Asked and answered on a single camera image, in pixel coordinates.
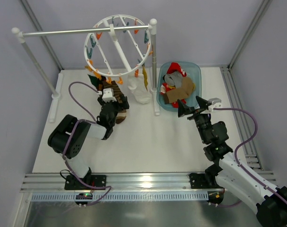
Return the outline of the brown striped sock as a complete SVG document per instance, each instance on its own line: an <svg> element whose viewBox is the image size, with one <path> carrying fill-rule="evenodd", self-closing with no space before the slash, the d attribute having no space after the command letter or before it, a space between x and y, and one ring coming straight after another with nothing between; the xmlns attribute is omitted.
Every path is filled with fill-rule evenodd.
<svg viewBox="0 0 287 227"><path fill-rule="evenodd" d="M120 124L127 117L127 110L126 110L126 108L123 107L124 103L123 103L123 101L121 99L121 96L123 96L123 97L125 97L125 96L124 96L124 94L122 93L122 91L120 90L119 86L117 85L117 83L114 80L111 82L111 84L109 84L106 81L103 81L103 86L104 86L104 88L111 88L113 90L113 96L116 98L117 102L120 105L121 111L119 111L117 113L116 120L115 120L116 124Z"/></svg>

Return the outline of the white round clip hanger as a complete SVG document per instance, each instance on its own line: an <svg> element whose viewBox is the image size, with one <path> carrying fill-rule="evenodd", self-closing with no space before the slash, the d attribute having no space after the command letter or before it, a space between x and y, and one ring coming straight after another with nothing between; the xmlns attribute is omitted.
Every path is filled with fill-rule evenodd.
<svg viewBox="0 0 287 227"><path fill-rule="evenodd" d="M144 44L147 45L147 50L145 53L142 53L141 50L139 49L138 44L135 42L134 37L132 36L131 31L134 31L134 34L137 34L139 32L139 30L144 30L145 31L145 39L144 39ZM124 33L128 33L130 36L130 39L132 41L132 43L134 44L141 60L139 61L139 63L135 66L135 67L131 67L125 54L123 49L120 46L120 43L118 41L117 38L117 34L116 31L123 31ZM126 72L124 73L118 73L118 74L114 74L113 70L104 54L104 51L99 43L99 40L102 36L103 33L107 32L118 52L118 55L126 69ZM122 77L124 75L129 75L131 73L135 73L135 76L138 75L138 70L139 67L142 67L148 56L152 55L153 58L153 66L152 68L156 67L156 58L157 58L157 54L156 54L156 35L157 35L157 20L156 19L151 19L149 24L145 25L141 20L139 20L138 18L134 17L134 16L130 16L130 15L113 15L111 17L106 17L103 20L99 21L94 27L93 29L91 29L91 32L88 33L87 38L85 40L85 45L87 45L88 47L91 46L90 44L90 38L93 38L94 41L96 42L96 45L102 55L102 58L104 60L104 63L107 66L108 69L108 73L102 73L101 71L99 71L97 68L94 68L93 66L93 61L92 58L89 59L87 57L86 54L86 50L85 50L85 45L84 45L84 55L85 55L85 59L87 61L87 66L86 68L89 71L95 72L95 74L99 74L100 76L105 76L105 77Z"/></svg>

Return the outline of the orange clothes peg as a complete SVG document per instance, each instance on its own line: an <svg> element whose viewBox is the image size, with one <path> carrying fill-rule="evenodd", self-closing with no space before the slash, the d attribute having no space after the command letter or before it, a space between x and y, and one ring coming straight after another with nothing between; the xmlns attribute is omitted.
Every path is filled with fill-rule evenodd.
<svg viewBox="0 0 287 227"><path fill-rule="evenodd" d="M122 77L119 77L119 78L116 80L116 83L117 83L117 84L120 84L120 85L123 85L123 79L122 79Z"/></svg>

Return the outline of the mustard yellow sock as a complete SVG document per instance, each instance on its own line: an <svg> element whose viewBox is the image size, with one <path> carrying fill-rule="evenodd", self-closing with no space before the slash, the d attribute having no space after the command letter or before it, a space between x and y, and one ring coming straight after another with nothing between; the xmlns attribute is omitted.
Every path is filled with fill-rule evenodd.
<svg viewBox="0 0 287 227"><path fill-rule="evenodd" d="M145 66L142 66L142 74L144 78L144 87L148 91L148 74L147 74Z"/></svg>

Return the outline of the tan sock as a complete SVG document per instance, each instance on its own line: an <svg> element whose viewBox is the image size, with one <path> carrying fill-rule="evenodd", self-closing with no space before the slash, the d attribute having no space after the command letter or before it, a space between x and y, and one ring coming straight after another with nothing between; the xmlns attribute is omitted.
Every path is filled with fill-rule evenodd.
<svg viewBox="0 0 287 227"><path fill-rule="evenodd" d="M191 96L195 90L195 84L189 77L184 77L182 79L182 85L179 88L175 88L167 91L163 95L164 103L171 104L177 102L177 100L183 100Z"/></svg>

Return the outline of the blue plastic basin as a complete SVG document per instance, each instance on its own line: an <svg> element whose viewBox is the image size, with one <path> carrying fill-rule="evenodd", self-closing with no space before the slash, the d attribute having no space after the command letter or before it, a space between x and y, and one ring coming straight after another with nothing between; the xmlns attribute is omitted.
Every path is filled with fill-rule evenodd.
<svg viewBox="0 0 287 227"><path fill-rule="evenodd" d="M201 70L191 62L167 62L159 70L157 102L167 111L176 112L178 100L197 108L196 96L200 96Z"/></svg>

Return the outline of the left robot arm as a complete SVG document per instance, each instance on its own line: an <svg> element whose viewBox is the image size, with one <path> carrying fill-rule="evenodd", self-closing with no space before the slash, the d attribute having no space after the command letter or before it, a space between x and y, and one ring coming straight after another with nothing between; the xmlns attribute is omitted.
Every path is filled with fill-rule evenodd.
<svg viewBox="0 0 287 227"><path fill-rule="evenodd" d="M79 154L86 138L108 139L113 132L118 113L130 107L125 95L119 95L118 98L100 96L97 100L101 111L96 121L79 120L68 114L47 140L48 146L61 155L67 168L78 178L85 178L91 171Z"/></svg>

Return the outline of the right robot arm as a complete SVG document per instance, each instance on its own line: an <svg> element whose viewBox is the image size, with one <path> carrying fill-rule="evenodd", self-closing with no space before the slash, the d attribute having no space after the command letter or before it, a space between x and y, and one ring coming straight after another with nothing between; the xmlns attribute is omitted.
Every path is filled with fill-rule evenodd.
<svg viewBox="0 0 287 227"><path fill-rule="evenodd" d="M239 148L253 139L240 143L235 149L227 145L229 139L223 121L211 122L211 114L223 111L221 100L205 100L196 96L199 107L189 107L178 100L178 117L187 116L196 124L204 154L213 164L202 174L190 174L192 188L208 186L223 188L246 204L263 227L287 226L287 187L278 187L257 174L238 157Z"/></svg>

